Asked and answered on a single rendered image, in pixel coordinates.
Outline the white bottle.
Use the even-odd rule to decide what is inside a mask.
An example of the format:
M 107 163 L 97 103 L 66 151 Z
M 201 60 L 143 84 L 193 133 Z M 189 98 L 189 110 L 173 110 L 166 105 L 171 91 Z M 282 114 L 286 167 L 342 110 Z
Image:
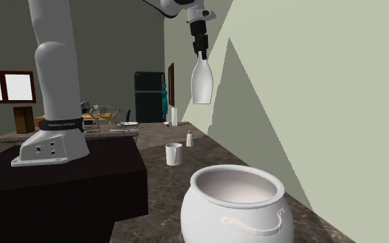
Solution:
M 198 52 L 198 62 L 191 77 L 191 93 L 194 104 L 210 104 L 213 93 L 214 79 L 207 59 Z

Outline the teal bottle-shaped figure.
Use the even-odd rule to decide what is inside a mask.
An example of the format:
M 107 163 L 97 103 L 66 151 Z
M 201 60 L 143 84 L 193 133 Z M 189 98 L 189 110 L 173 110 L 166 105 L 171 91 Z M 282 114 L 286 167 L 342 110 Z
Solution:
M 167 84 L 162 84 L 162 115 L 165 118 L 168 113 Z

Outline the black refrigerator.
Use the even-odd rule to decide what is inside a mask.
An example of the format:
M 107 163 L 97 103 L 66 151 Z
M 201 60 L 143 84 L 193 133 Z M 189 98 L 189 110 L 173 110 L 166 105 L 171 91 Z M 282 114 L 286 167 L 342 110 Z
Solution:
M 135 72 L 135 116 L 137 122 L 164 121 L 162 101 L 164 80 L 163 72 Z

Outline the animal skeleton figure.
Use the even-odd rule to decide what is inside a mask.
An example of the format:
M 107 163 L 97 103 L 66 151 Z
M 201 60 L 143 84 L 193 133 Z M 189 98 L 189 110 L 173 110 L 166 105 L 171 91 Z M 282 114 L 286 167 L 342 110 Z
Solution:
M 110 113 L 111 121 L 117 126 L 117 114 L 126 112 L 123 108 L 118 108 L 117 106 L 96 105 L 89 109 L 88 114 L 95 120 L 99 130 L 101 130 L 101 127 L 98 123 L 99 118 L 102 118 L 109 109 L 113 110 L 113 112 Z

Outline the white mug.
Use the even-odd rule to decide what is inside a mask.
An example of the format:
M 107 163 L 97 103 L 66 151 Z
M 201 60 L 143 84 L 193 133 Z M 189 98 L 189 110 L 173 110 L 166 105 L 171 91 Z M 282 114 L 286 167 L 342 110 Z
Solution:
M 169 166 L 179 166 L 182 163 L 182 144 L 169 143 L 165 145 L 166 163 Z

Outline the yellow table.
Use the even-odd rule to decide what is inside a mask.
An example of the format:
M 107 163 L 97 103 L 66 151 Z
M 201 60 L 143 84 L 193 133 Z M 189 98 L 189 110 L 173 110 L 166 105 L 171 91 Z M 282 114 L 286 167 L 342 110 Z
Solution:
M 84 121 L 95 121 L 95 119 L 88 114 L 83 114 L 82 117 L 83 117 Z M 109 124 L 112 124 L 113 117 L 114 117 L 113 113 L 104 113 L 103 115 L 101 115 L 98 118 L 98 120 L 99 121 L 107 121 Z M 44 116 L 35 117 L 34 118 L 35 126 L 39 126 L 39 123 L 43 119 L 45 119 Z

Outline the dark robot stand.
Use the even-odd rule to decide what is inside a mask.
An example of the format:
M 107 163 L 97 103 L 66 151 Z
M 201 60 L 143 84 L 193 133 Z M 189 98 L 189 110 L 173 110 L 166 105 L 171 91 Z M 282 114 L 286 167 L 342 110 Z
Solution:
M 147 215 L 146 166 L 131 137 L 91 139 L 89 155 L 13 167 L 0 153 L 0 243 L 109 243 L 115 222 Z

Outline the dark brown wall picture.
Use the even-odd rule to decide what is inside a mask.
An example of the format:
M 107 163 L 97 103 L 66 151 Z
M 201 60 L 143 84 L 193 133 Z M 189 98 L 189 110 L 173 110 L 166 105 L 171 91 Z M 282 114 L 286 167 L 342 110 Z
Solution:
M 175 106 L 175 81 L 174 81 L 174 63 L 168 67 L 168 84 L 169 84 L 169 105 Z

